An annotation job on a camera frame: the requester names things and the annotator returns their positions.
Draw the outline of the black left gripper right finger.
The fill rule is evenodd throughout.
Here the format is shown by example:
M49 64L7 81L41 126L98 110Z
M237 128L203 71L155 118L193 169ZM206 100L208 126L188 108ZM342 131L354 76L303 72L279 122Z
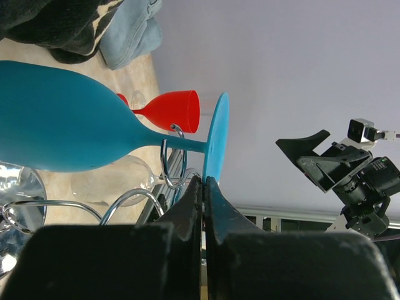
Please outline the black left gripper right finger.
M268 233L204 185L209 299L398 299L379 249L352 233Z

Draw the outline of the blue plastic wine glass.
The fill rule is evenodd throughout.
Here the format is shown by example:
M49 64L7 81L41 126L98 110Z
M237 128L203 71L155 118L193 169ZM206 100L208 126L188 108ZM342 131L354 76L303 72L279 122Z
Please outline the blue plastic wine glass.
M202 175L219 179L229 128L220 95L204 142L153 131L107 86L83 74L1 62L1 161L75 173L101 168L144 146L166 143L204 154Z

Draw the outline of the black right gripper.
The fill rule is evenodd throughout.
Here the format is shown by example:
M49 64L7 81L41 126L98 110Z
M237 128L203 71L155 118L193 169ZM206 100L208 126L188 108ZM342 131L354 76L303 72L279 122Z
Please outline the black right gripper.
M348 182L372 161L370 151L333 142L321 155L315 149L331 134L322 129L308 137L278 139L276 145L286 156L300 156L299 168L322 192L327 193L342 181Z

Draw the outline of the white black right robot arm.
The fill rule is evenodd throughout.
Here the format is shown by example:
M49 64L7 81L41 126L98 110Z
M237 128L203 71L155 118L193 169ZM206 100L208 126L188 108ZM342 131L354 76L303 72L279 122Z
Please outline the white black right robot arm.
M330 230L377 239L389 227L386 211L391 196L399 193L399 169L387 156L373 156L371 141L347 137L317 154L315 148L329 135L321 130L309 137L278 139L276 145L316 187L332 191L343 203Z

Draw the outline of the grey blue cloth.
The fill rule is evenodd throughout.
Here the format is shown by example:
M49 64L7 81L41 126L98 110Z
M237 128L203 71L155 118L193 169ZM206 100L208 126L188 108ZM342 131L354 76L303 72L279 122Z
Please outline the grey blue cloth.
M163 35L155 15L162 5L162 0L122 2L100 42L109 69L121 69L161 45Z

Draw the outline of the clear wine glass front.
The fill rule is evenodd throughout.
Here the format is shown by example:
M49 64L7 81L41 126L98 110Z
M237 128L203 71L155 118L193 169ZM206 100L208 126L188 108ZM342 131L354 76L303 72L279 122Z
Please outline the clear wine glass front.
M142 109L147 105L146 97L144 94L135 90L130 98L130 108L131 109Z

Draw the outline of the clear wine glass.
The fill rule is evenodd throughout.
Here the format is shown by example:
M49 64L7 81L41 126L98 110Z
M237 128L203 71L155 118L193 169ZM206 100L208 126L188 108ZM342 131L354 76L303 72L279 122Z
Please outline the clear wine glass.
M152 191L157 184L165 183L163 176L154 174L142 159L127 155L107 166L74 173L70 187L76 201L109 207L131 189Z
M135 90L130 98L130 108L131 109L142 109L147 105L146 97L144 94Z

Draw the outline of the black floral blanket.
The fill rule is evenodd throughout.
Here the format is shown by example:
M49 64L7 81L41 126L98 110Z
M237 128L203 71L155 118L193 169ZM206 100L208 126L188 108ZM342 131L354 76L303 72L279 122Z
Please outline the black floral blanket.
M1 39L49 51L58 62L79 64L99 43L122 1L1 1Z

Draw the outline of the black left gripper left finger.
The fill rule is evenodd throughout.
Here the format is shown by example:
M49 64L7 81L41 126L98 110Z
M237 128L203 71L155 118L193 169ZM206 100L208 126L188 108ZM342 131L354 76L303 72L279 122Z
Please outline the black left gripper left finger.
M201 179L142 226L46 226L23 249L2 299L199 299Z

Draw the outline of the red plastic wine glass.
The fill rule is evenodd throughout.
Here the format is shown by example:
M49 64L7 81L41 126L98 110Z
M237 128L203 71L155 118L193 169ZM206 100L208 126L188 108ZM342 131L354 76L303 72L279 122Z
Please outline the red plastic wine glass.
M184 133L194 134L200 123L201 107L195 90L171 91L156 96L143 108L131 111L139 119L146 119L152 125L165 131L172 131L175 124Z

